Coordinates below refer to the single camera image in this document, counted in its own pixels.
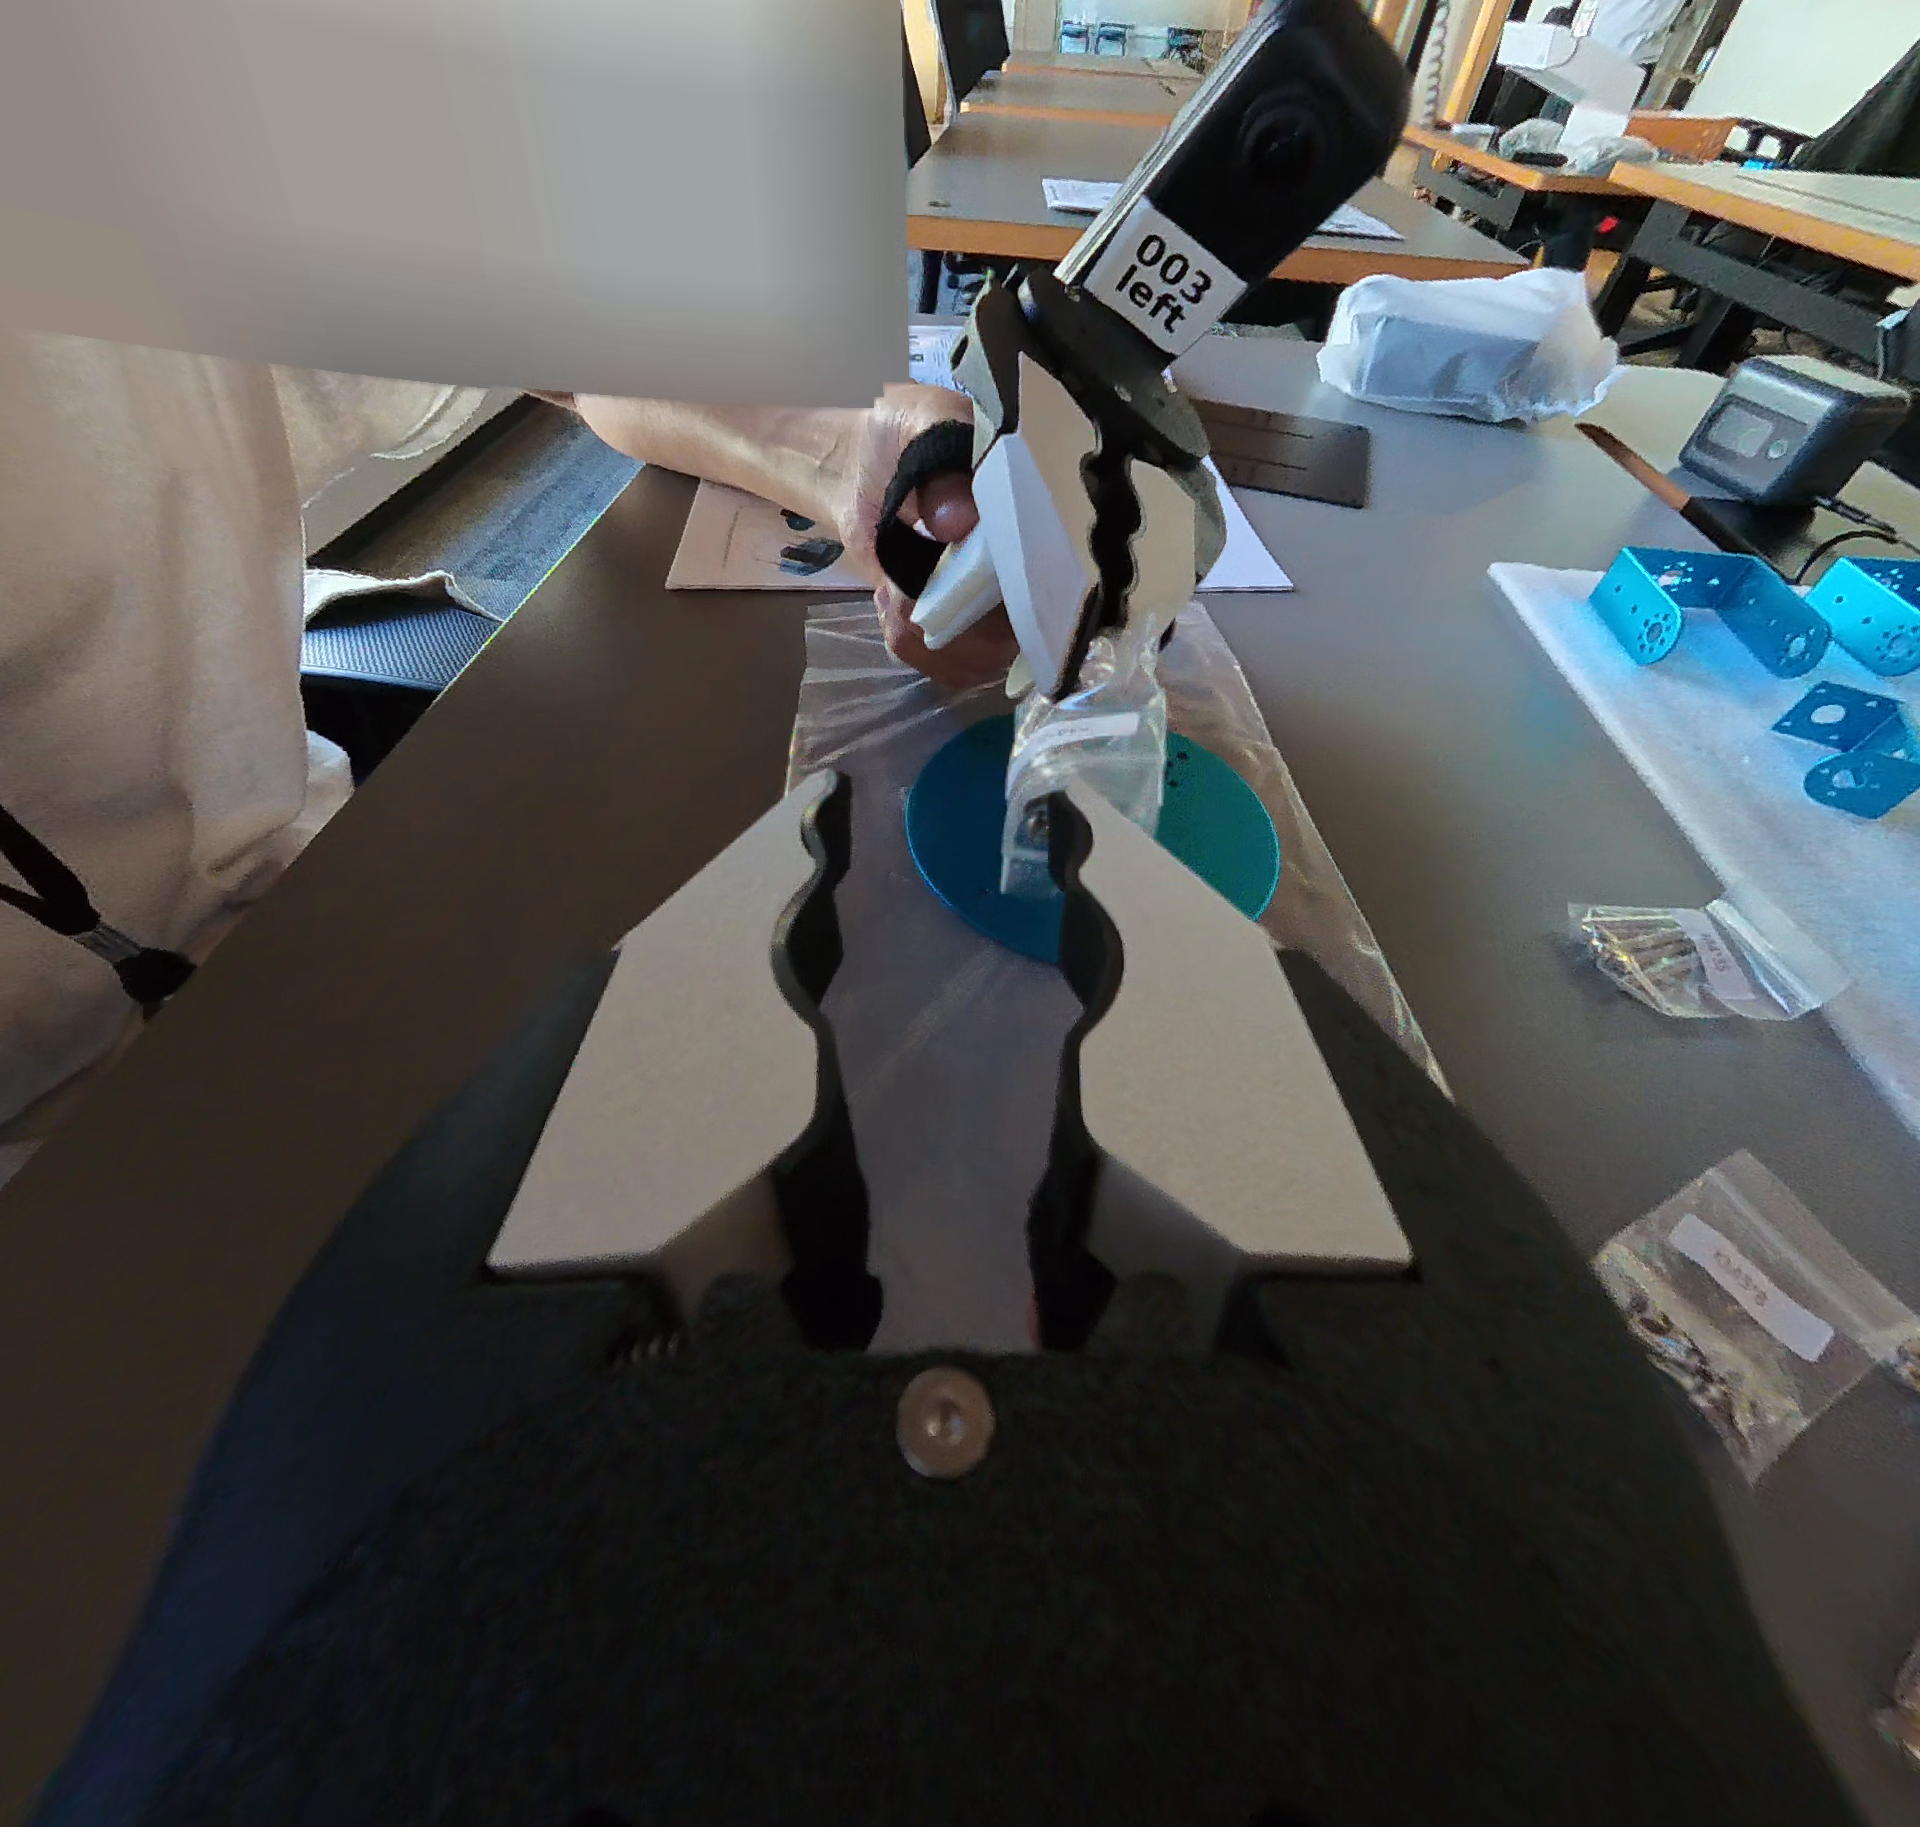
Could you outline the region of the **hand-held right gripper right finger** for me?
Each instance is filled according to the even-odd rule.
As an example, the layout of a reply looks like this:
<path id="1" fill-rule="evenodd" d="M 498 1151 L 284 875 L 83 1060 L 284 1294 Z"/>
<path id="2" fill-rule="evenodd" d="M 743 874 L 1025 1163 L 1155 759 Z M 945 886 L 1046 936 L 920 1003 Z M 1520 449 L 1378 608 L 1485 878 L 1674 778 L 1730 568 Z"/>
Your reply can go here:
<path id="1" fill-rule="evenodd" d="M 1039 1342 L 1092 1340 L 1165 1276 L 1212 1344 L 1261 1276 L 1398 1280 L 1412 1244 L 1282 955 L 1093 788 L 1046 799 L 1060 968 L 1078 1019 L 1031 1193 Z"/>

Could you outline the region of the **small clear screw bag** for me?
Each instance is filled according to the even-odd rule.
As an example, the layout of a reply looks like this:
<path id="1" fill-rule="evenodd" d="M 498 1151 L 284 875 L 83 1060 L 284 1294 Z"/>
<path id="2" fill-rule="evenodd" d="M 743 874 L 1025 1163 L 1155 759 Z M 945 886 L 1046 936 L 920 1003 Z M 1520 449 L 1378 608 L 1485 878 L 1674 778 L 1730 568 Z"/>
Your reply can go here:
<path id="1" fill-rule="evenodd" d="M 1092 641 L 1075 689 L 1049 699 L 1031 688 L 1023 695 L 1003 772 L 1003 896 L 1025 901 L 1049 891 L 1046 799 L 1075 782 L 1155 836 L 1167 746 L 1158 641 L 1155 621 L 1141 635 L 1104 635 Z"/>

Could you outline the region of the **teal round metal plate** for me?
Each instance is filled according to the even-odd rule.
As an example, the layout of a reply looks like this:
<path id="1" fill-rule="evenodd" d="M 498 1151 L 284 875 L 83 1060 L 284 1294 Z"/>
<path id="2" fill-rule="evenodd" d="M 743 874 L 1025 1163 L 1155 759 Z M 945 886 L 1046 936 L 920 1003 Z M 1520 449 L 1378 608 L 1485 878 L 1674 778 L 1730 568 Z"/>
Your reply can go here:
<path id="1" fill-rule="evenodd" d="M 999 886 L 1009 755 L 1009 713 L 955 732 L 908 788 L 908 849 L 932 896 L 980 936 L 1055 967 L 1064 896 L 1023 898 Z M 1248 919 L 1269 910 L 1282 874 L 1274 818 L 1223 759 L 1185 732 L 1167 735 L 1158 842 Z"/>

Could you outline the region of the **large clear plastic bag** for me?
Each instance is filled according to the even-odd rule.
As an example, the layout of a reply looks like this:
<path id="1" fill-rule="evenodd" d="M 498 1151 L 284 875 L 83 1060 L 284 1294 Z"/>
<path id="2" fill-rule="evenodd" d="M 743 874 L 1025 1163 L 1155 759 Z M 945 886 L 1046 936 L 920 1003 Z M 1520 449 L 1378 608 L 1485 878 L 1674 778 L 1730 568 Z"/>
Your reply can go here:
<path id="1" fill-rule="evenodd" d="M 1179 621 L 1163 677 L 1173 726 L 1223 759 L 1274 818 L 1282 874 L 1261 927 L 1308 952 L 1444 1082 L 1202 603 Z M 821 768 L 851 779 L 851 867 L 836 888 L 841 967 L 825 1009 L 867 1182 L 879 1355 L 1031 1353 L 1025 1219 L 1078 1009 L 1052 967 L 980 936 L 929 891 L 904 831 L 923 763 L 1003 708 L 1000 683 L 949 694 L 896 663 L 870 603 L 806 614 L 789 782 Z"/>

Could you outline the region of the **person's left forearm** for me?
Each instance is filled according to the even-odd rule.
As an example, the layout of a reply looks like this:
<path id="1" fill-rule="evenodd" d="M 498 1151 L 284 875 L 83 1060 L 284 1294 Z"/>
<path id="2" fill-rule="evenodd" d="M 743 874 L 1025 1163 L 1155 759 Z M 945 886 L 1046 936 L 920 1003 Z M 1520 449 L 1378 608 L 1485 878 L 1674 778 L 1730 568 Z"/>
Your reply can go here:
<path id="1" fill-rule="evenodd" d="M 826 518 L 851 488 L 865 410 L 543 391 L 620 455 Z"/>

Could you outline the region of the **white instruction booklet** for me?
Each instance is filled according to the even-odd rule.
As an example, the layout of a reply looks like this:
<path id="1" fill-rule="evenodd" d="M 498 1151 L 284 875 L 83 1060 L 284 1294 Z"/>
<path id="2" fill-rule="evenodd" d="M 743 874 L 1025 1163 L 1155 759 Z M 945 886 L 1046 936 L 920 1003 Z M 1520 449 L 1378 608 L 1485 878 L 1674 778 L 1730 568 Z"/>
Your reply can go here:
<path id="1" fill-rule="evenodd" d="M 918 384 L 955 391 L 951 348 L 956 346 L 959 322 L 912 322 L 908 327 L 908 380 Z M 1223 551 L 1212 572 L 1202 576 L 1202 590 L 1253 593 L 1253 590 L 1293 590 L 1293 578 L 1274 560 L 1253 518 L 1244 513 L 1237 491 L 1223 481 L 1212 456 L 1206 456 L 1206 474 L 1221 501 L 1223 513 Z"/>

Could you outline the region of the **black flat metal plate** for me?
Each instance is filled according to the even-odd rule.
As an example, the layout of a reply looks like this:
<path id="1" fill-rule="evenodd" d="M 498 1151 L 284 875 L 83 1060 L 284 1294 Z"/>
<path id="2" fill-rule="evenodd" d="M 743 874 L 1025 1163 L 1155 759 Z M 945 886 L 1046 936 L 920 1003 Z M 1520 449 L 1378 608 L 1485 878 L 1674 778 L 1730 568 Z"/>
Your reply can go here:
<path id="1" fill-rule="evenodd" d="M 1210 397 L 1193 401 L 1193 410 L 1210 438 L 1210 460 L 1229 488 L 1367 507 L 1373 440 L 1367 425 Z"/>

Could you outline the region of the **white plastic-wrapped package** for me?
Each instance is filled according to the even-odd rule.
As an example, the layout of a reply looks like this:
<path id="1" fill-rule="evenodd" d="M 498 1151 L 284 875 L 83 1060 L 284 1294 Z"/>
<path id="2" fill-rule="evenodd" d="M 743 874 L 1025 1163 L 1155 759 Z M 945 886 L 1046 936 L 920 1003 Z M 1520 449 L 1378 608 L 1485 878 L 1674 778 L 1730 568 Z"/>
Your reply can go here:
<path id="1" fill-rule="evenodd" d="M 1367 277 L 1333 304 L 1317 373 L 1398 413 L 1540 422 L 1593 410 L 1620 375 L 1620 346 L 1572 271 Z"/>

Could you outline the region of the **bag of long screws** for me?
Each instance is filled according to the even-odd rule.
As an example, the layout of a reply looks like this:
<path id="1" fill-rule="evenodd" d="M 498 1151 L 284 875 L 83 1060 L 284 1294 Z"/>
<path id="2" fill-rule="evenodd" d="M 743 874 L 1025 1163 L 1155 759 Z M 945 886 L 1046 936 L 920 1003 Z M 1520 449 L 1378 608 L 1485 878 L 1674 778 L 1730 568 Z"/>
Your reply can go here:
<path id="1" fill-rule="evenodd" d="M 1705 908 L 1572 901 L 1566 919 L 1596 973 L 1666 1019 L 1795 1022 L 1851 986 L 1762 896 L 1720 891 Z"/>

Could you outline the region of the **labelled bag of short screws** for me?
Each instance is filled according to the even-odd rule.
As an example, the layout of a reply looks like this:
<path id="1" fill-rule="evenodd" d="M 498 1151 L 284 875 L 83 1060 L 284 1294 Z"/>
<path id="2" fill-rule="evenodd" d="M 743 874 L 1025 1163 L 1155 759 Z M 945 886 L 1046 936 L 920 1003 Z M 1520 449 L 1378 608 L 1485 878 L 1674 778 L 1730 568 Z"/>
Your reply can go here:
<path id="1" fill-rule="evenodd" d="M 1591 1267 L 1748 1485 L 1860 1382 L 1918 1394 L 1918 1310 L 1748 1151 L 1621 1228 Z"/>

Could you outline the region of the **white foam sheet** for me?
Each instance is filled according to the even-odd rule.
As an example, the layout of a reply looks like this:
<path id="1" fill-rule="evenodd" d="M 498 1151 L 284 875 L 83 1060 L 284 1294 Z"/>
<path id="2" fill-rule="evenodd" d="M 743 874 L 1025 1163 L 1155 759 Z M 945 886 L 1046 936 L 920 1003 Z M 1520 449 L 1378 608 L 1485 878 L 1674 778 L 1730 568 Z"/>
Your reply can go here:
<path id="1" fill-rule="evenodd" d="M 1545 646 L 1720 888 L 1759 898 L 1848 980 L 1823 1012 L 1894 1114 L 1918 1128 L 1918 801 L 1884 821 L 1819 805 L 1813 744 L 1773 721 L 1819 681 L 1871 688 L 1842 655 L 1768 674 L 1709 611 L 1639 664 L 1591 607 L 1593 568 L 1490 564 L 1490 584 Z"/>

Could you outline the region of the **grey display device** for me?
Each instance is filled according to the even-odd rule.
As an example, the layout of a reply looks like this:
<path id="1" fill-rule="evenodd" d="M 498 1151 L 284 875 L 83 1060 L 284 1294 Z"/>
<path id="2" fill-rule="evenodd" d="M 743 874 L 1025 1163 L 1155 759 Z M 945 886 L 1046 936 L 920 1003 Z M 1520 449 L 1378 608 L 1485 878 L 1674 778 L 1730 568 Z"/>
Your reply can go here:
<path id="1" fill-rule="evenodd" d="M 1687 435 L 1678 462 L 1751 507 L 1823 502 L 1911 413 L 1911 391 L 1819 357 L 1748 357 Z"/>

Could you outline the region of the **person's white shirt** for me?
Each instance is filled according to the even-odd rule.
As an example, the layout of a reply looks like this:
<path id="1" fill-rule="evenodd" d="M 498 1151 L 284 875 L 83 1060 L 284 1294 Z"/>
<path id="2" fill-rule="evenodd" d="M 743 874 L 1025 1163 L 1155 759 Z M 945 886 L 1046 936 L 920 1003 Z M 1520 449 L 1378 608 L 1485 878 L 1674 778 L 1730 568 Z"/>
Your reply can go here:
<path id="1" fill-rule="evenodd" d="M 2 805 L 201 960 L 348 801 L 301 708 L 301 507 L 482 389 L 2 328 Z"/>

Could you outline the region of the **wood-topped black-frame desk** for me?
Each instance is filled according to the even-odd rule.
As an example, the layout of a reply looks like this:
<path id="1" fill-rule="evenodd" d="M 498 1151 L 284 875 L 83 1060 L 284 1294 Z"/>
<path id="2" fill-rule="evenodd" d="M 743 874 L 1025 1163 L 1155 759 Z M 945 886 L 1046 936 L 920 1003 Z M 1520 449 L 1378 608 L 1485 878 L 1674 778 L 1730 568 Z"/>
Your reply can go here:
<path id="1" fill-rule="evenodd" d="M 1620 188 L 1650 201 L 1632 246 L 1596 295 L 1603 332 L 1620 332 L 1654 272 L 1704 288 L 1747 321 L 1813 336 L 1880 375 L 1918 381 L 1918 307 L 1848 304 L 1766 260 L 1709 246 L 1713 228 L 1821 256 L 1890 284 L 1918 279 L 1918 179 L 1838 171 L 1713 166 L 1620 166 Z"/>

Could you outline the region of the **small blue metal bracket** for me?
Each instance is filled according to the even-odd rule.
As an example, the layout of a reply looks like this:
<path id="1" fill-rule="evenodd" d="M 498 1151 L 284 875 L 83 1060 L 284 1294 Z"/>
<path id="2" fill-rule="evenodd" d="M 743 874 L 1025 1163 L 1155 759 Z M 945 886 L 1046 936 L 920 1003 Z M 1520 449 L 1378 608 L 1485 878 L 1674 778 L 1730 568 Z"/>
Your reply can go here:
<path id="1" fill-rule="evenodd" d="M 1890 694 L 1821 681 L 1772 729 L 1826 751 L 1805 795 L 1880 821 L 1918 793 L 1918 713 Z"/>

